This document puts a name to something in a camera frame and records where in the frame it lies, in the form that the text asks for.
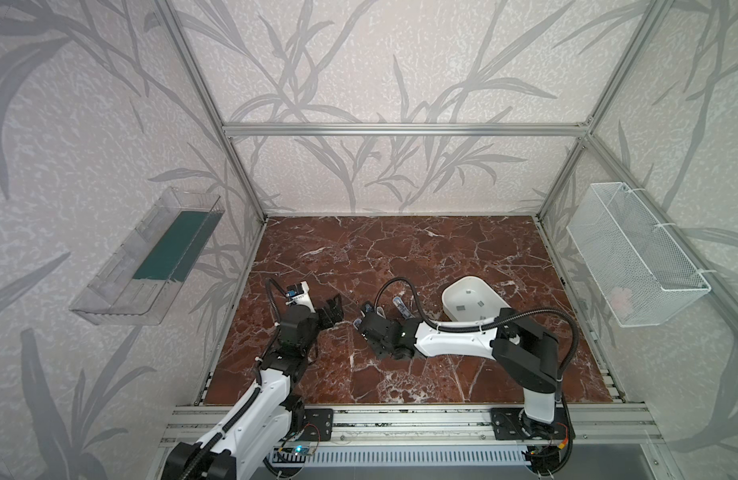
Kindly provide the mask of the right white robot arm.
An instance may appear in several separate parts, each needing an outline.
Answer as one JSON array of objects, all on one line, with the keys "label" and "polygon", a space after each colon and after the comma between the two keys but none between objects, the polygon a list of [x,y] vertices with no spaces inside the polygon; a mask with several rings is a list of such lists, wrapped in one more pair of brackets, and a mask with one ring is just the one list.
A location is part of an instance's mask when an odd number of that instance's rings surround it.
[{"label": "right white robot arm", "polygon": [[[491,359],[523,389],[527,422],[550,425],[555,421],[563,377],[581,340],[577,321],[566,312],[538,308],[519,313],[503,307],[496,317],[457,323],[425,318],[392,320],[372,304],[366,307],[355,326],[377,357],[409,360],[457,355]],[[559,339],[534,321],[536,315],[553,316],[568,325],[571,344],[563,358],[559,357]]]}]

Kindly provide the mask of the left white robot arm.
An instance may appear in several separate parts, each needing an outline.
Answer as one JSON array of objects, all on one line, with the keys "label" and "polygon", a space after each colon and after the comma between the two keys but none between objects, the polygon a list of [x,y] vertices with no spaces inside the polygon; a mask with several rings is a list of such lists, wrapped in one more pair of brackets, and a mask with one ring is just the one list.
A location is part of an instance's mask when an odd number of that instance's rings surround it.
[{"label": "left white robot arm", "polygon": [[249,479],[274,446],[305,428],[304,406],[294,393],[321,332],[344,319],[340,295],[313,305],[305,291],[286,293],[287,308],[256,360],[254,380],[231,410],[199,440],[180,442],[168,454],[163,479]]}]

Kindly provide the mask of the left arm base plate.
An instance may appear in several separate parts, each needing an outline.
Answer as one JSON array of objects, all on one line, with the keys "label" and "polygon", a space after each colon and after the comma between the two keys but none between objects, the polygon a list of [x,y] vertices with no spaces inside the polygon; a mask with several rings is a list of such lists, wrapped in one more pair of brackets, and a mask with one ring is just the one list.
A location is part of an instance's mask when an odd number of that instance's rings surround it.
[{"label": "left arm base plate", "polygon": [[335,411],[331,408],[304,408],[292,415],[287,440],[322,442],[329,441],[334,427]]}]

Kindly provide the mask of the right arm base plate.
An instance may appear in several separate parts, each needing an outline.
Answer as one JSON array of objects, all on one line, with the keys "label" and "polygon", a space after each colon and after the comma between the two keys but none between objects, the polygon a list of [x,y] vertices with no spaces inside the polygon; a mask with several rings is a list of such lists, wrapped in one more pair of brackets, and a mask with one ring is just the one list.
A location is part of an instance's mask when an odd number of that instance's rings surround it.
[{"label": "right arm base plate", "polygon": [[491,408],[489,418],[496,440],[560,444],[575,439],[569,411],[560,404],[550,424],[529,419],[518,407]]}]

